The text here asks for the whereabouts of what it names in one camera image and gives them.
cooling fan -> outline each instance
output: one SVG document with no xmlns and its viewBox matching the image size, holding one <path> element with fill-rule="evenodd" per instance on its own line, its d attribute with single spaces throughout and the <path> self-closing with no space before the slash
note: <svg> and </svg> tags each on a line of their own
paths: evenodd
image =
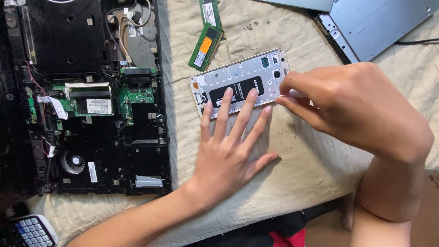
<svg viewBox="0 0 439 247">
<path fill-rule="evenodd" d="M 63 153 L 61 165 L 64 170 L 70 174 L 79 174 L 85 168 L 85 161 L 79 155 L 73 155 L 70 152 Z"/>
</svg>

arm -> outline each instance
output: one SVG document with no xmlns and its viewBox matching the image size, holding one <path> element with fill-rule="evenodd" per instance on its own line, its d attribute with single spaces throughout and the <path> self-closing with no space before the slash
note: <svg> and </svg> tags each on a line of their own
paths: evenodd
<svg viewBox="0 0 439 247">
<path fill-rule="evenodd" d="M 247 138 L 241 136 L 256 102 L 256 90 L 250 91 L 230 135 L 226 136 L 233 90 L 224 94 L 213 137 L 210 136 L 212 104 L 208 102 L 201 122 L 201 142 L 194 175 L 169 195 L 128 209 L 86 231 L 68 247 L 145 246 L 171 227 L 202 214 L 230 197 L 278 157 L 263 155 L 248 164 L 252 149 L 271 114 L 265 107 Z"/>
<path fill-rule="evenodd" d="M 314 129 L 374 157 L 356 194 L 351 246 L 409 246 L 434 135 L 382 71 L 371 63 L 289 73 L 276 102 Z"/>
</svg>

orange sticker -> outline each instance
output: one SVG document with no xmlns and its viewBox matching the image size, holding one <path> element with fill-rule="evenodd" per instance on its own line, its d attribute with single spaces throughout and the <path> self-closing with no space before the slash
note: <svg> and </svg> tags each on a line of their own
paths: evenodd
<svg viewBox="0 0 439 247">
<path fill-rule="evenodd" d="M 200 51 L 204 54 L 207 54 L 207 51 L 209 50 L 211 44 L 212 40 L 208 37 L 205 37 L 203 43 L 201 44 Z"/>
</svg>

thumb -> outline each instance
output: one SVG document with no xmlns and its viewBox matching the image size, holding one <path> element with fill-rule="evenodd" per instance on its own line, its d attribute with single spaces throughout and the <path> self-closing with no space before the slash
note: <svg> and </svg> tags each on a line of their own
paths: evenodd
<svg viewBox="0 0 439 247">
<path fill-rule="evenodd" d="M 305 120 L 314 129 L 321 131 L 324 121 L 320 115 L 320 110 L 317 107 L 310 105 L 309 103 L 301 103 L 297 99 L 288 96 L 280 96 L 274 101 L 287 108 L 294 115 Z"/>
<path fill-rule="evenodd" d="M 277 153 L 267 153 L 262 155 L 258 160 L 250 162 L 247 165 L 247 170 L 245 171 L 245 178 L 248 182 L 252 179 L 256 174 L 258 174 L 262 169 L 264 169 L 268 163 L 277 159 L 279 155 Z"/>
</svg>

ram stick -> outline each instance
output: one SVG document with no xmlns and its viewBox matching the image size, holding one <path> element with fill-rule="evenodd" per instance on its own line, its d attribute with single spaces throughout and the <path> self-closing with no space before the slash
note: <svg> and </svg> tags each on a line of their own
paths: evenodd
<svg viewBox="0 0 439 247">
<path fill-rule="evenodd" d="M 224 32 L 223 25 L 221 24 L 220 12 L 218 11 L 218 0 L 199 0 L 201 8 L 201 17 L 203 23 L 210 23 L 212 26 L 217 27 Z"/>
<path fill-rule="evenodd" d="M 189 60 L 189 66 L 205 71 L 212 60 L 224 32 L 206 22 Z"/>
</svg>

